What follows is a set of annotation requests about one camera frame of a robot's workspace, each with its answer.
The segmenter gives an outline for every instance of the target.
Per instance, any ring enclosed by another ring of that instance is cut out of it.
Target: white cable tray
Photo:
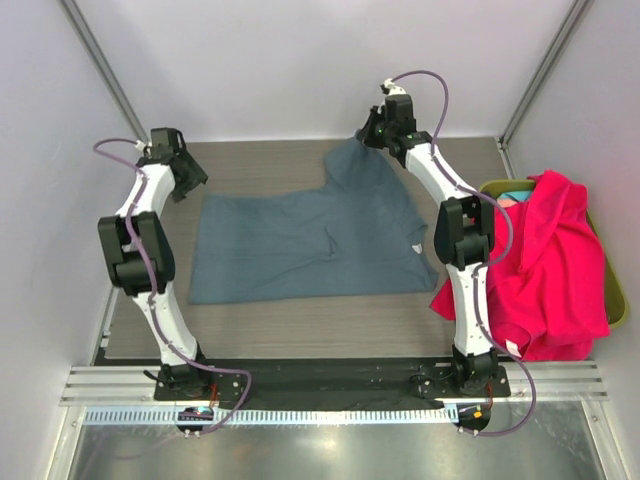
[[[154,407],[88,407],[84,425],[181,425],[193,421],[178,421],[185,406]],[[220,421],[228,410],[217,409],[213,422]],[[378,425],[407,423],[451,423],[458,421],[455,405],[440,410],[291,412],[241,410],[227,423],[229,426],[268,425]]]

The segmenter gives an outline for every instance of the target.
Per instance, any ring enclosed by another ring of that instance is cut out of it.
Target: green basket
[[[506,192],[517,192],[520,190],[533,190],[536,186],[536,182],[533,180],[493,180],[487,182],[480,187],[480,191],[491,195],[493,198],[498,198],[500,195]],[[598,230],[591,220],[589,212],[587,212],[587,221],[589,226],[593,230],[593,233],[598,236]],[[617,327],[627,318],[627,300],[620,288],[620,282],[616,272],[611,267],[609,257],[605,252],[605,273],[604,273],[604,303],[607,311],[607,319],[611,327]]]

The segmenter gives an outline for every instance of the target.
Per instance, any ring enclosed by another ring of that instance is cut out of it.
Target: pink towel
[[[594,339],[609,334],[604,252],[587,224],[587,189],[553,171],[531,178],[536,188],[529,201],[507,210],[513,247],[487,274],[491,332],[524,360],[584,360]],[[507,225],[498,211],[495,220],[491,258],[507,241]],[[450,281],[431,308],[455,318]]]

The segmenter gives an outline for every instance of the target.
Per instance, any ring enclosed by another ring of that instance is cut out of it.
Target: blue cloth
[[[393,169],[355,138],[324,159],[327,185],[267,198],[208,195],[189,301],[431,291],[426,223]]]
[[[498,197],[498,200],[510,199],[516,202],[526,202],[533,193],[533,190],[516,190],[513,192],[505,192]]]

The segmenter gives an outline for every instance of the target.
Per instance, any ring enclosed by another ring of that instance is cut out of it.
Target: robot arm
[[[493,248],[493,206],[469,193],[475,189],[456,174],[437,146],[432,156],[431,135],[417,131],[413,102],[404,89],[387,80],[382,91],[384,102],[371,108],[358,139],[369,147],[388,149],[440,205],[435,250],[453,285],[456,333],[452,365],[460,392],[477,394],[498,371],[497,353],[478,324],[488,325],[486,269],[477,272],[477,299],[473,288],[474,271],[488,260]],[[476,301],[480,318],[476,317]]]
[[[160,328],[175,348],[194,360],[201,354],[178,307],[173,290],[175,261],[159,217],[170,195],[178,202],[185,198],[187,192],[205,183],[208,177],[189,155],[178,130],[152,130],[151,144],[144,146],[143,151],[145,155],[137,164],[141,171],[137,173],[129,197],[114,216],[100,219],[98,232],[111,282],[122,288],[147,318],[160,346],[162,364],[166,366],[166,380],[167,377],[176,377],[177,372],[172,368],[185,368],[184,361],[171,352],[153,324],[149,311],[149,276],[139,253],[130,248],[131,239],[125,228],[125,218],[133,208],[132,223],[154,266],[158,283],[154,304]],[[136,201],[145,177],[144,191]]]

